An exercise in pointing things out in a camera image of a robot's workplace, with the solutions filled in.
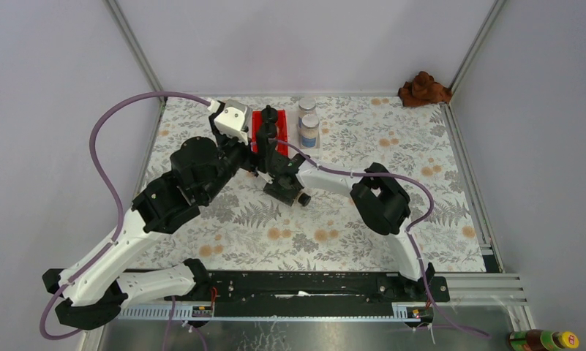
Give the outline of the small dark spice bottle front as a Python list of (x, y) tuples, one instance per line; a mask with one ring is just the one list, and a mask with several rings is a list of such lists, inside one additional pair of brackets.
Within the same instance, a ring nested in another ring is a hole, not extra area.
[(311, 201), (312, 197), (306, 193), (301, 193), (298, 198), (297, 198), (297, 202), (302, 206), (308, 206), (309, 202)]

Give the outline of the blue-label shaker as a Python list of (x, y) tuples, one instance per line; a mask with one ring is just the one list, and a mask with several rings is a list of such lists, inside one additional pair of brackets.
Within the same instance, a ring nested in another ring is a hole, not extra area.
[(305, 148), (315, 148), (319, 140), (320, 120), (315, 114), (306, 114), (299, 122), (300, 143)]
[(298, 117), (302, 119), (308, 114), (315, 114), (317, 108), (316, 100), (312, 97), (302, 97), (298, 101)]

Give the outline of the black-cap jar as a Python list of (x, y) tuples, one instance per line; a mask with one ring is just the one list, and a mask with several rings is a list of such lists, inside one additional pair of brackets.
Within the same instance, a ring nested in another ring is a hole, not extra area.
[(261, 121), (263, 124), (276, 124), (278, 121), (278, 110), (270, 105), (267, 105), (260, 112)]
[(257, 144), (268, 144), (271, 139), (277, 137), (277, 125), (274, 122), (263, 121), (256, 132)]

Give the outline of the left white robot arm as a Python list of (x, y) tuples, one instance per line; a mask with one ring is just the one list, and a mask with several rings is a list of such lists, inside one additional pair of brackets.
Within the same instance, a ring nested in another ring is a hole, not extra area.
[(171, 156), (171, 169), (151, 181), (119, 211), (116, 227), (69, 268), (51, 268), (42, 277), (52, 295), (45, 313), (54, 313), (73, 333), (115, 319), (129, 306), (166, 297), (199, 301), (211, 294), (204, 264), (187, 259), (170, 268), (131, 273), (138, 256), (197, 218), (240, 169), (253, 170), (255, 155), (246, 132), (192, 137)]

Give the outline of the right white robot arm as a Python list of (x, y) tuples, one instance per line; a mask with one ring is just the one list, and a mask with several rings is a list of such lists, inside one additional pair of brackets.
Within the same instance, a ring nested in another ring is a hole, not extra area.
[(279, 141), (258, 141), (259, 172), (270, 176), (265, 193), (287, 203), (309, 204), (311, 197), (305, 189), (322, 189), (349, 197), (364, 224), (377, 234), (388, 238), (395, 253), (401, 293), (412, 301), (432, 301), (431, 281), (435, 275), (432, 264), (424, 261), (412, 228), (421, 222), (410, 218), (410, 195), (400, 185), (406, 177), (389, 173), (374, 162), (360, 171), (337, 169), (321, 165), (303, 152), (288, 159), (277, 152)]

